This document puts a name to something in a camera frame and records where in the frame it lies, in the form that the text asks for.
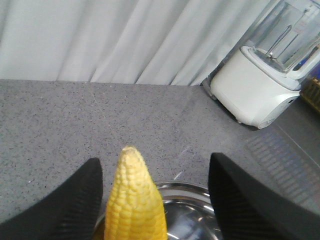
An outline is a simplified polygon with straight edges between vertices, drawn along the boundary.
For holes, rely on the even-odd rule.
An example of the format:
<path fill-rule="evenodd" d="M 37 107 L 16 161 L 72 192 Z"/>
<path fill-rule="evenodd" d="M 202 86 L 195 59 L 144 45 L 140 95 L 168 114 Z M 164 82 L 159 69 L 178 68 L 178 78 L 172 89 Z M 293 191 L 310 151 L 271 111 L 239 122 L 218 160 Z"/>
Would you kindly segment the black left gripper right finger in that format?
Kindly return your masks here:
<path fill-rule="evenodd" d="M 208 192 L 225 240 L 318 240 L 320 216 L 282 197 L 221 152 L 210 156 Z"/>

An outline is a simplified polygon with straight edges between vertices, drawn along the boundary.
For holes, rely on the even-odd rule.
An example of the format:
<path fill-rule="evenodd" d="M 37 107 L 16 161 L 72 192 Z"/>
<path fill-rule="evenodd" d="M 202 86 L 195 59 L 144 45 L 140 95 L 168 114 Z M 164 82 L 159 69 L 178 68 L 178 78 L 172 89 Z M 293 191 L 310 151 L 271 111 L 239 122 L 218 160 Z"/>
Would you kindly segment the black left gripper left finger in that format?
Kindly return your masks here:
<path fill-rule="evenodd" d="M 88 159 L 41 201 L 0 225 L 2 240 L 90 240 L 103 196 L 98 158 Z"/>

